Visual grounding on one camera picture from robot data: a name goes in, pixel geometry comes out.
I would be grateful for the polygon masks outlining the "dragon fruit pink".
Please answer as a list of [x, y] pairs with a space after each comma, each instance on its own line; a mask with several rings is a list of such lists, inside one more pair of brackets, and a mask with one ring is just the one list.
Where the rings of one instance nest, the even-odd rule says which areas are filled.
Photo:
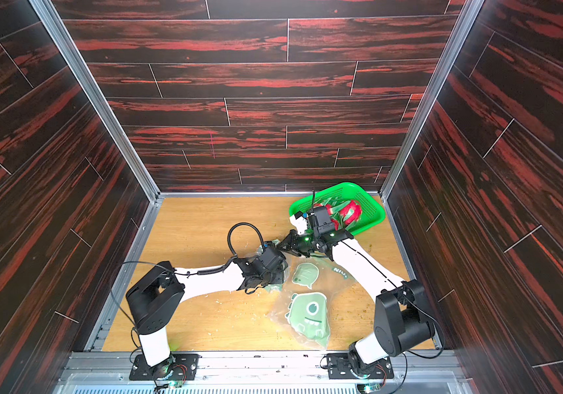
[[338, 214], [339, 222], [345, 228], [348, 228], [360, 220], [362, 213], [361, 205], [356, 200], [350, 200], [340, 210]]

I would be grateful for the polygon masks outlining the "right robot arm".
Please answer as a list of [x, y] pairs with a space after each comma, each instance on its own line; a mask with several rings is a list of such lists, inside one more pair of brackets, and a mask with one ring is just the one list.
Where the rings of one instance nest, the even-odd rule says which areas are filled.
[[373, 332], [349, 347], [348, 360], [356, 375], [368, 374], [378, 361], [399, 356], [435, 336], [437, 323], [427, 311], [424, 287], [383, 267], [349, 231], [336, 228], [326, 207], [294, 213], [290, 222], [295, 228], [278, 248], [295, 256], [325, 254], [374, 298]]

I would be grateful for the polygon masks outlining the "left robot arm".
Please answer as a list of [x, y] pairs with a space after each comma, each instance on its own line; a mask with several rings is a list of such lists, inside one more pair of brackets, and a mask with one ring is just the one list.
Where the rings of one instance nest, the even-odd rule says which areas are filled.
[[267, 242], [261, 254], [236, 255], [222, 265], [198, 270], [154, 264], [125, 294], [141, 350], [148, 367], [170, 364], [167, 325], [183, 301], [216, 292], [256, 292], [284, 282], [286, 256]]

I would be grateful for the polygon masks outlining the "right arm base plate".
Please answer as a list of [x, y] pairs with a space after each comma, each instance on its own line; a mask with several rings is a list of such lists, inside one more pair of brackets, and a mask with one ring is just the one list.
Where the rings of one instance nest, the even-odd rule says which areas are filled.
[[320, 367], [326, 369], [328, 377], [333, 380], [394, 378], [392, 363], [388, 357], [366, 364], [352, 352], [327, 353], [322, 358]]

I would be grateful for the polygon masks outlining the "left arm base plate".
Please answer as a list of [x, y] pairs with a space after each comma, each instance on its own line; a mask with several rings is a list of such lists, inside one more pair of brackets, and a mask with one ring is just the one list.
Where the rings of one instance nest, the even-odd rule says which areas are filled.
[[199, 354], [171, 353], [161, 363], [150, 366], [143, 354], [135, 357], [130, 371], [130, 381], [185, 382], [195, 379]]

